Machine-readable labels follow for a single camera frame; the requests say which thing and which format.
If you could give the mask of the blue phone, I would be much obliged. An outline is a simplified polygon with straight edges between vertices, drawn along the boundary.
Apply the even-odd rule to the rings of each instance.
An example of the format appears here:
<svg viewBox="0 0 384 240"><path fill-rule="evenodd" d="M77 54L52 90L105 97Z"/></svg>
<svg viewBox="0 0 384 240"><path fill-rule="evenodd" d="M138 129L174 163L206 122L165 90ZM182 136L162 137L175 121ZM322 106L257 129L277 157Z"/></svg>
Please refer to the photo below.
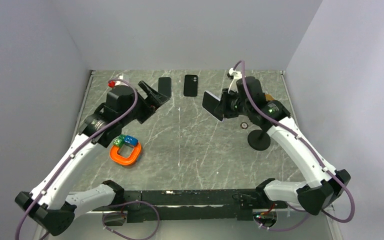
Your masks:
<svg viewBox="0 0 384 240"><path fill-rule="evenodd" d="M158 90L160 94L167 96L168 98L172 95L172 79L170 77L160 77L158 79Z"/></svg>

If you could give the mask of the black phone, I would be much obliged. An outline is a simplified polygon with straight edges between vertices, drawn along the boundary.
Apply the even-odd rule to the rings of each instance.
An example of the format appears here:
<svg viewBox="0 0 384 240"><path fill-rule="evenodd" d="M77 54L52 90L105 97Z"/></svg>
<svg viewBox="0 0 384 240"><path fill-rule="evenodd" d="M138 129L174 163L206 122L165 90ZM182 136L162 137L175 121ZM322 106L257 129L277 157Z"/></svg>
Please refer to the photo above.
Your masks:
<svg viewBox="0 0 384 240"><path fill-rule="evenodd" d="M219 122L223 122L224 117L221 113L216 112L216 107L220 103L220 98L215 96L213 93L209 91L205 91L202 97L202 107L215 119Z"/></svg>

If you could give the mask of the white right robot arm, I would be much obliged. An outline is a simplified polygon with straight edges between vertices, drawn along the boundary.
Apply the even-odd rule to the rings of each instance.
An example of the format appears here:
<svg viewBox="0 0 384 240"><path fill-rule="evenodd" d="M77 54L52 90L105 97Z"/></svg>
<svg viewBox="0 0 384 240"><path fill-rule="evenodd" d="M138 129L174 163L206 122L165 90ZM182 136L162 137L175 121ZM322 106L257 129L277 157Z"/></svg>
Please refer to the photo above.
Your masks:
<svg viewBox="0 0 384 240"><path fill-rule="evenodd" d="M337 200L346 189L351 176L346 169L336 169L307 141L290 112L278 100L262 91L253 76L230 75L237 90L224 88L216 112L223 118L240 115L259 130L248 134L248 144L255 150L266 150L275 140L292 159L304 177L301 182L269 178L256 187L256 203L268 208L275 201L300 204L311 215L318 215Z"/></svg>

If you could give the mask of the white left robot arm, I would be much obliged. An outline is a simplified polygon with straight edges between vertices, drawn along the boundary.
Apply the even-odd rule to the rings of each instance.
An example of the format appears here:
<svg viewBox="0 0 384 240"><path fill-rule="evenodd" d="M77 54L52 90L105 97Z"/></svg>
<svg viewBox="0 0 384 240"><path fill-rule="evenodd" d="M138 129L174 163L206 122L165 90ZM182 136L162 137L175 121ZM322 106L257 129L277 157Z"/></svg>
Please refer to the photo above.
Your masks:
<svg viewBox="0 0 384 240"><path fill-rule="evenodd" d="M101 207L117 210L140 205L112 180L106 180L91 190L71 194L86 167L121 135L126 125L132 121L144 123L169 100L167 95L144 81L138 85L146 97L125 80L109 80L110 90L105 102L84 120L53 170L35 188L16 196L15 202L24 211L24 217L34 220L47 234L58 236L77 217Z"/></svg>

